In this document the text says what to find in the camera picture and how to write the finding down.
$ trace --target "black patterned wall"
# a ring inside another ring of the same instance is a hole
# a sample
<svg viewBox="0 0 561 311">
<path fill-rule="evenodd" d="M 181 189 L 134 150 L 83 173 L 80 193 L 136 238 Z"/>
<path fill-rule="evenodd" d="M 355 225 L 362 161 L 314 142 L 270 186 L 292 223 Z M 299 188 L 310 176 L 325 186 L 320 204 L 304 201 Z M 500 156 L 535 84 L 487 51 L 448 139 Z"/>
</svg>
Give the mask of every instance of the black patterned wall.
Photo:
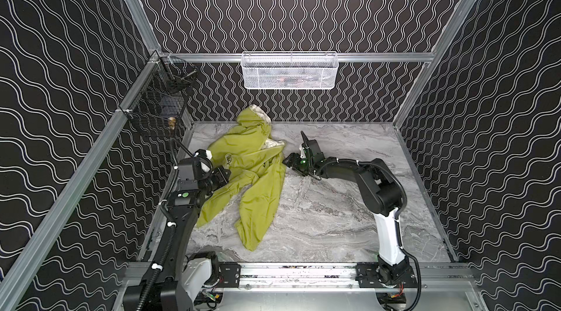
<svg viewBox="0 0 561 311">
<path fill-rule="evenodd" d="M 170 53 L 427 52 L 458 0 L 141 0 Z"/>
<path fill-rule="evenodd" d="M 561 0 L 478 0 L 402 128 L 487 306 L 561 308 Z"/>
<path fill-rule="evenodd" d="M 0 0 L 0 280 L 148 56 L 122 0 Z"/>
<path fill-rule="evenodd" d="M 110 311 L 171 169 L 167 143 L 125 126 L 18 310 Z"/>
<path fill-rule="evenodd" d="M 248 90 L 239 64 L 204 64 L 188 100 L 195 120 L 235 120 L 257 104 L 275 121 L 391 122 L 420 62 L 340 64 L 332 90 Z"/>
</svg>

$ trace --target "black wire basket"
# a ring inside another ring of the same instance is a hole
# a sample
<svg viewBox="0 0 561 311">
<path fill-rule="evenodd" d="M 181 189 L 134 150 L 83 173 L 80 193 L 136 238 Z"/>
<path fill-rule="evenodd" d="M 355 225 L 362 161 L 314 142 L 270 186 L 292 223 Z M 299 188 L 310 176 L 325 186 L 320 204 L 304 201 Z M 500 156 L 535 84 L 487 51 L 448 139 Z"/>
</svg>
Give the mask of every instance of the black wire basket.
<svg viewBox="0 0 561 311">
<path fill-rule="evenodd" d="M 155 74 L 159 75 L 170 94 L 174 95 L 179 91 L 186 91 L 191 88 L 199 73 L 196 66 L 175 56 L 162 57 L 162 62 L 165 71 L 160 70 Z"/>
<path fill-rule="evenodd" d="M 137 104 L 126 113 L 133 128 L 144 137 L 169 138 L 183 130 L 185 111 L 183 90 L 171 93 L 160 71 L 154 72 L 137 97 Z"/>
</svg>

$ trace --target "green garment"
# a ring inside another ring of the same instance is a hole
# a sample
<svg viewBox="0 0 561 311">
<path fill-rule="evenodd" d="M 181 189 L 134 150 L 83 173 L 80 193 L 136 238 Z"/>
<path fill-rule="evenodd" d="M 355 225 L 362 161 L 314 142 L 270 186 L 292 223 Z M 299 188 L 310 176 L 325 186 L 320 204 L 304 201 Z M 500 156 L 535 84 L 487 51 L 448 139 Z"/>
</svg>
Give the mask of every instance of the green garment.
<svg viewBox="0 0 561 311">
<path fill-rule="evenodd" d="M 232 174 L 228 184 L 216 190 L 202 206 L 197 227 L 210 222 L 234 195 L 251 184 L 243 194 L 236 229 L 243 246 L 254 251 L 277 212 L 286 170 L 282 163 L 284 145 L 261 149 L 269 138 L 271 125 L 250 108 L 239 114 L 237 122 L 239 125 L 208 147 L 213 165 L 223 165 Z"/>
</svg>

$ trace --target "gray marble surface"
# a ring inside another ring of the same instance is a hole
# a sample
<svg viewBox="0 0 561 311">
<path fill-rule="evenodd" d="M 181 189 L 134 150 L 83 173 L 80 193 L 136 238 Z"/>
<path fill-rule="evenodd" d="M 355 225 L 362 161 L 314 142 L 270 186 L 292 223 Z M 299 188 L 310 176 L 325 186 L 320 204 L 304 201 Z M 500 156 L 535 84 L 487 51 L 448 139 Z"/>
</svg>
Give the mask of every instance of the gray marble surface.
<svg viewBox="0 0 561 311">
<path fill-rule="evenodd" d="M 195 125 L 189 148 L 206 148 L 231 126 Z M 408 205 L 401 215 L 404 246 L 421 262 L 450 261 L 391 125 L 274 123 L 271 137 L 287 142 L 285 156 L 299 152 L 300 130 L 316 139 L 326 156 L 384 160 L 407 192 Z M 280 197 L 273 223 L 255 251 L 243 247 L 234 227 L 240 218 L 239 194 L 213 221 L 193 230 L 187 252 L 214 250 L 221 260 L 247 262 L 375 260 L 379 248 L 376 224 L 356 184 L 303 178 L 287 169 Z"/>
</svg>

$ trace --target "white wire basket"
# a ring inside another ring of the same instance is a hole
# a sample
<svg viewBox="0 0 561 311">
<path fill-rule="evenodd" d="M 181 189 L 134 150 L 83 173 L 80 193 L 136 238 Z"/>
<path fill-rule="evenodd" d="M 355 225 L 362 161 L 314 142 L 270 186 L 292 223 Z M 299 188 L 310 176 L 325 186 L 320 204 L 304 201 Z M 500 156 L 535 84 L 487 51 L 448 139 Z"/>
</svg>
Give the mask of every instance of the white wire basket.
<svg viewBox="0 0 561 311">
<path fill-rule="evenodd" d="M 336 52 L 243 52 L 243 84 L 249 90 L 331 90 Z"/>
</svg>

